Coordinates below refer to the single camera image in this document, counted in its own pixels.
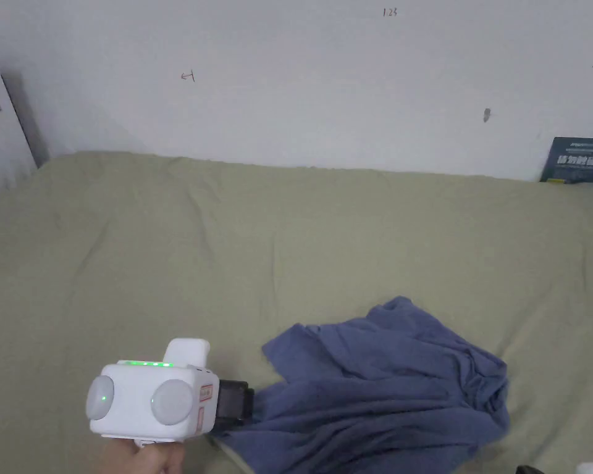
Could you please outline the person's left hand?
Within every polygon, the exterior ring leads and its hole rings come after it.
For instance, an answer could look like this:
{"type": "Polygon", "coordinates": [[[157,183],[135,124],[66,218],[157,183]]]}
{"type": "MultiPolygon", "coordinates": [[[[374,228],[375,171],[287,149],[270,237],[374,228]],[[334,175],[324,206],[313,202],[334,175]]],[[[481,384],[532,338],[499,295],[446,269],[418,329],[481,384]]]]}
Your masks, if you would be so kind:
{"type": "Polygon", "coordinates": [[[185,448],[180,443],[139,448],[130,439],[110,440],[102,454],[100,473],[182,473],[185,448]]]}

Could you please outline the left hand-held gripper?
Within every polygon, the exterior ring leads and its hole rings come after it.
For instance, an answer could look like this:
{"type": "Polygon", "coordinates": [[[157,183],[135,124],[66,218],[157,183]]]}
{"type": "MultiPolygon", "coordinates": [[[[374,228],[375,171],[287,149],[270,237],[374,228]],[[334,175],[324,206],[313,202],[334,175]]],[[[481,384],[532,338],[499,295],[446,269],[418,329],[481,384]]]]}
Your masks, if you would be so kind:
{"type": "Polygon", "coordinates": [[[138,447],[182,443],[249,422],[254,390],[207,368],[210,345],[175,338],[161,361],[120,360],[90,385],[85,412],[90,430],[138,447]]]}

